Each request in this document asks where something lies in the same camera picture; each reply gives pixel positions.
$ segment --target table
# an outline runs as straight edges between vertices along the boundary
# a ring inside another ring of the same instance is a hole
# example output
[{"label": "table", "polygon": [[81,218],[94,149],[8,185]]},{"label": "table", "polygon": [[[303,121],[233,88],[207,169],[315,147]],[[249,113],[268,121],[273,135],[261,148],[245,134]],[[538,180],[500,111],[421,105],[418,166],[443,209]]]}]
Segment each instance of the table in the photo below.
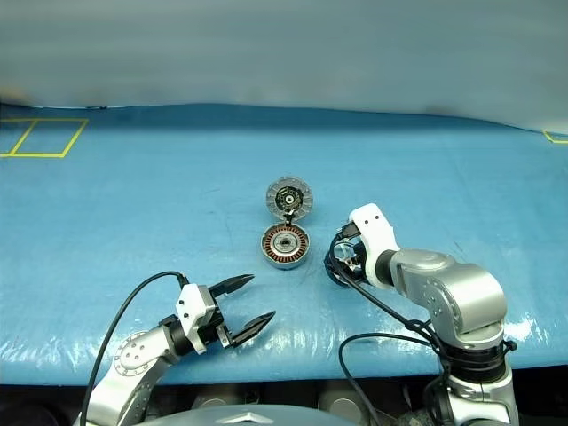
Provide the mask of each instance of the table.
[{"label": "table", "polygon": [[[401,247],[446,252],[497,277],[506,332],[518,343],[513,367],[568,361],[568,146],[539,132],[220,105],[5,106],[0,119],[0,383],[86,384],[124,297],[169,269],[208,285],[252,272],[244,289],[219,298],[228,326],[276,316],[240,348],[187,357],[165,383],[341,377],[345,337],[404,331],[322,267],[335,229],[368,202]],[[315,203],[299,223],[312,239],[309,258],[283,272],[265,262],[260,238],[275,222],[265,190],[286,175],[304,179]],[[375,293],[426,318],[394,292]],[[123,338],[173,313],[177,297],[173,279],[145,289],[101,369]],[[438,371],[433,354],[406,342],[354,343],[346,362],[357,376]]]}]

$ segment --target metal disc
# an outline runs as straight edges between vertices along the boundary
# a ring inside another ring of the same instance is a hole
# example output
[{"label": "metal disc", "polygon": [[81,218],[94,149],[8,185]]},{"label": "metal disc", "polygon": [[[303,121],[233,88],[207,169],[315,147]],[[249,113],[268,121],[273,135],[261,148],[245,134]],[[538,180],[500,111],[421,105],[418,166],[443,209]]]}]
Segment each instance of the metal disc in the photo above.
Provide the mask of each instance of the metal disc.
[{"label": "metal disc", "polygon": [[278,219],[285,220],[292,211],[300,219],[312,210],[312,190],[302,179],[282,177],[268,187],[266,206]]}]

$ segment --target tabletop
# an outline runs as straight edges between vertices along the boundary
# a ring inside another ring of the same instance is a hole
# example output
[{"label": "tabletop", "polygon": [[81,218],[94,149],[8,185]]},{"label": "tabletop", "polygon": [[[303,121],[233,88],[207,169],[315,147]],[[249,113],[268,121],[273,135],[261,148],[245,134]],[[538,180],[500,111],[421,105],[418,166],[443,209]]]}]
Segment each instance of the tabletop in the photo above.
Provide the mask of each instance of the tabletop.
[{"label": "tabletop", "polygon": [[[297,269],[260,250],[276,222],[270,183],[298,176],[312,212]],[[194,105],[0,111],[0,383],[86,384],[123,299],[162,270],[213,285],[254,273],[218,302],[238,330],[275,310],[237,349],[212,345],[165,383],[337,378],[347,336],[402,332],[326,275],[322,259],[351,210],[376,203],[398,244],[482,265],[508,300],[514,368],[568,362],[568,146],[541,133],[459,118]],[[427,312],[375,290],[410,318]],[[178,284],[156,281],[133,302],[119,342],[175,312]],[[356,376],[438,371],[427,348],[353,343]]]}]

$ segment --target copper winding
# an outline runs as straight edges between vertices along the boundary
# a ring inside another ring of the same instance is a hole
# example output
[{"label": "copper winding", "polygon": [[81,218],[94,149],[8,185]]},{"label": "copper winding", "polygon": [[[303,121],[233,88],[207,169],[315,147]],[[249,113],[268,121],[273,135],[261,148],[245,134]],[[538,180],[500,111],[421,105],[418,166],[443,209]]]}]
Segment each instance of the copper winding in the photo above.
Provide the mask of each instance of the copper winding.
[{"label": "copper winding", "polygon": [[[298,251],[291,256],[278,255],[278,254],[274,253],[274,251],[272,250],[272,247],[271,247],[272,238],[274,238],[274,236],[277,233],[281,233],[281,232],[284,232],[284,231],[289,232],[289,233],[293,233],[299,241]],[[307,251],[307,248],[308,248],[308,239],[307,239],[305,233],[303,233],[301,230],[299,230],[295,226],[290,226],[290,225],[274,226],[265,235],[263,248],[264,248],[264,252],[266,253],[266,255],[268,255],[268,257],[271,258],[272,260],[274,260],[275,262],[278,262],[278,263],[281,263],[281,264],[289,264],[289,263],[295,262],[296,260],[298,260],[299,258],[301,258],[305,254],[305,252]]]}]

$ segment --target robotic arm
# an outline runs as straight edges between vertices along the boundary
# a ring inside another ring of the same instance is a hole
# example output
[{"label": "robotic arm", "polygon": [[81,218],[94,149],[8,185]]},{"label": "robotic arm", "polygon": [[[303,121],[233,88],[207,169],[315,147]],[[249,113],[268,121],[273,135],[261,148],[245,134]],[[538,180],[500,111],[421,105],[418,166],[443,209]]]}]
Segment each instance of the robotic arm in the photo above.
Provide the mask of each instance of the robotic arm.
[{"label": "robotic arm", "polygon": [[428,310],[445,368],[425,395],[433,420],[518,425],[512,372],[504,357],[516,348],[503,342],[507,304],[497,280],[449,255],[400,249],[375,204],[353,210],[349,219],[326,256],[327,272],[341,285],[395,288]]},{"label": "robotic arm", "polygon": [[[119,346],[113,365],[91,394],[85,424],[138,424],[153,387],[181,357],[191,351],[202,354],[216,340],[225,348],[236,347],[260,333],[274,312],[253,319],[240,333],[232,335],[216,301],[217,296],[241,288],[253,277],[241,275],[211,288],[182,285],[176,303],[177,315],[163,319],[150,331],[131,335]],[[80,420],[81,415],[74,426],[79,426]]]}]

